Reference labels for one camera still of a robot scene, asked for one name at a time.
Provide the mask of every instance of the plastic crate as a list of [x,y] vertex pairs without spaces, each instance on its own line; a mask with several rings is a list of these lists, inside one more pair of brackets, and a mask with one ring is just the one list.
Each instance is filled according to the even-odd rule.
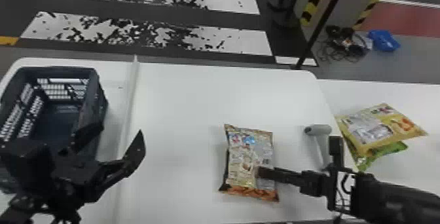
[[[44,141],[57,153],[78,128],[103,121],[107,100],[92,68],[23,67],[10,80],[0,106],[0,143],[16,138]],[[93,159],[99,138],[79,154]],[[17,183],[0,164],[0,189],[15,192]]]

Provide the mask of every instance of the metal stand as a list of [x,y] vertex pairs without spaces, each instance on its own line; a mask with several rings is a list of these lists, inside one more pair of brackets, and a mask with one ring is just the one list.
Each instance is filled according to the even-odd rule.
[[276,26],[280,28],[297,28],[299,27],[299,20],[296,16],[292,15],[294,14],[295,10],[295,4],[297,3],[297,0],[290,0],[289,7],[287,8],[287,12],[285,13],[284,17],[281,18],[274,18],[273,22]]
[[269,6],[269,8],[272,9],[274,12],[286,11],[287,7],[284,7],[283,4],[284,4],[284,0],[276,0],[276,1],[269,0],[267,2],[267,6]]
[[322,29],[324,28],[325,24],[327,23],[331,13],[333,12],[333,9],[335,8],[336,4],[339,0],[330,0],[329,5],[324,11],[324,14],[322,15],[320,21],[318,22],[315,30],[313,31],[312,36],[310,37],[310,40],[307,42],[306,50],[303,52],[302,56],[299,58],[297,64],[293,64],[290,66],[291,69],[300,70],[301,67],[304,64],[304,61],[306,60],[307,54],[312,50],[313,45],[315,44],[316,40],[320,36],[320,33]]

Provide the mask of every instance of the red floor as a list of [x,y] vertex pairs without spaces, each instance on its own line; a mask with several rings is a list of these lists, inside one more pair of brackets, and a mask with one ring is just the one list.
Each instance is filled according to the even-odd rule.
[[440,38],[440,9],[378,3],[361,31],[387,29],[393,34]]

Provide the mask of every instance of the zebra crosswalk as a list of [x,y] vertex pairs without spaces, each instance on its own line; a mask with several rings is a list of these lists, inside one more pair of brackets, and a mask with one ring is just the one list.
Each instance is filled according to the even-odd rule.
[[17,46],[87,44],[88,50],[266,64],[294,63],[303,50],[295,45],[301,37],[267,26],[264,0],[51,1],[35,12]]

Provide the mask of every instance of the colorful snack package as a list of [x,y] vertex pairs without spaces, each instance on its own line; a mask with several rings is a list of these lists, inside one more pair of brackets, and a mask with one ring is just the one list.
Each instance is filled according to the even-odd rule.
[[336,117],[342,134],[361,157],[370,150],[427,133],[386,103],[363,109],[351,115]]
[[257,167],[273,167],[272,132],[225,125],[227,161],[219,191],[278,202],[275,182],[255,177]]
[[404,144],[402,141],[398,141],[389,145],[384,145],[382,147],[371,149],[369,151],[369,155],[361,156],[356,151],[353,143],[347,137],[344,137],[344,139],[347,143],[348,150],[352,154],[356,168],[358,168],[358,170],[361,172],[366,171],[371,166],[371,164],[380,157],[408,149],[408,145]]

